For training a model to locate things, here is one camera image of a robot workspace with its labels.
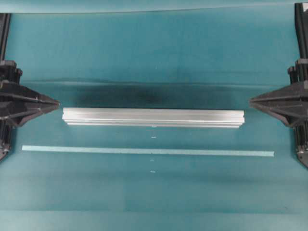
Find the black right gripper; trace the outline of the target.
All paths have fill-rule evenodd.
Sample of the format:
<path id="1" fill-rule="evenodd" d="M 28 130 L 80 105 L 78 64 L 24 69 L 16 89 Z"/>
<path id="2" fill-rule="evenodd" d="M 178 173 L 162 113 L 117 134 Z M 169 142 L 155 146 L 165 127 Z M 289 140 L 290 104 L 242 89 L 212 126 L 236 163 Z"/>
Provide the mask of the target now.
<path id="1" fill-rule="evenodd" d="M 294 128 L 296 156 L 304 166 L 308 165 L 308 60 L 298 59 L 295 66 L 288 68 L 290 85 L 263 93 L 250 99 L 250 106 L 281 121 L 286 127 Z M 304 96 L 298 98 L 298 90 Z M 267 101 L 282 101 L 295 99 L 301 109 L 298 121 L 298 107 L 268 103 Z"/>

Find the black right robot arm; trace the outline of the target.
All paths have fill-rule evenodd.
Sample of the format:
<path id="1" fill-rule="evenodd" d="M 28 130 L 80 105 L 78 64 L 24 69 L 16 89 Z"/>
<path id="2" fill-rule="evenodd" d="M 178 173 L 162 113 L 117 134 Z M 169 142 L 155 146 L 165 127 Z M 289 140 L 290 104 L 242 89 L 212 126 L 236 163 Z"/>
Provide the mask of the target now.
<path id="1" fill-rule="evenodd" d="M 250 105 L 266 113 L 295 133 L 297 159 L 308 166 L 308 4 L 295 4 L 295 30 L 300 58 L 288 68 L 290 85 L 261 94 Z"/>

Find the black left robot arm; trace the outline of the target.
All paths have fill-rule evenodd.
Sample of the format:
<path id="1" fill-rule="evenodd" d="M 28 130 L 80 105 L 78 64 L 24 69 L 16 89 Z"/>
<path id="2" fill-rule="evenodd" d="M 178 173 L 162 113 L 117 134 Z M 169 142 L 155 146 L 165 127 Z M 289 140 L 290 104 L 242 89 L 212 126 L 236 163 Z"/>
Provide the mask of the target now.
<path id="1" fill-rule="evenodd" d="M 5 60 L 10 13 L 0 14 L 0 158 L 11 149 L 12 133 L 30 120 L 59 108 L 60 103 L 20 84 L 22 70 Z"/>

